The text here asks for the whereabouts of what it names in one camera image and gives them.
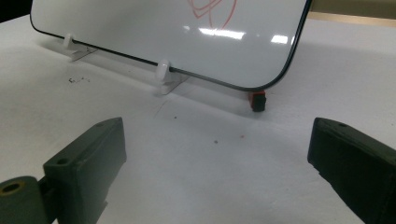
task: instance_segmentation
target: white stand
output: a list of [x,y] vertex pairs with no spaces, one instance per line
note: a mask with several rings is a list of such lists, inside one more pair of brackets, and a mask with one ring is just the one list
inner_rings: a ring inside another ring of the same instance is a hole
[[167,60],[162,60],[158,63],[157,70],[155,71],[155,77],[160,80],[161,94],[167,95],[180,83],[184,82],[189,78],[188,76],[181,75],[179,73],[171,73],[169,71],[170,63]]
[[90,48],[84,45],[80,44],[75,44],[73,42],[73,36],[70,34],[67,34],[64,37],[64,48],[69,49],[69,50],[75,50],[76,52],[73,52],[70,58],[72,59],[72,62],[77,61],[78,59],[81,59],[88,54],[94,53],[97,51],[95,48]]

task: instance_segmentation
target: red drawing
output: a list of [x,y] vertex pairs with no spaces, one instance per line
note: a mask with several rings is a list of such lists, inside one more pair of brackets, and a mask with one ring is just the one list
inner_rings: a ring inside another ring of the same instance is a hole
[[[216,7],[220,2],[222,2],[223,0],[209,0],[209,3],[197,7],[194,2],[196,2],[197,0],[187,0],[192,8],[192,12],[194,13],[194,16],[196,19],[200,19],[202,18],[204,15],[209,14],[209,24],[210,27],[213,29],[213,22],[212,22],[212,9],[214,7]],[[226,22],[224,22],[224,24],[221,26],[221,29],[224,29],[224,27],[228,24],[228,22],[231,20],[231,17],[233,16],[233,12],[235,11],[235,7],[236,7],[236,1],[237,0],[233,0],[233,7],[231,8],[231,12],[230,15],[228,16]]]

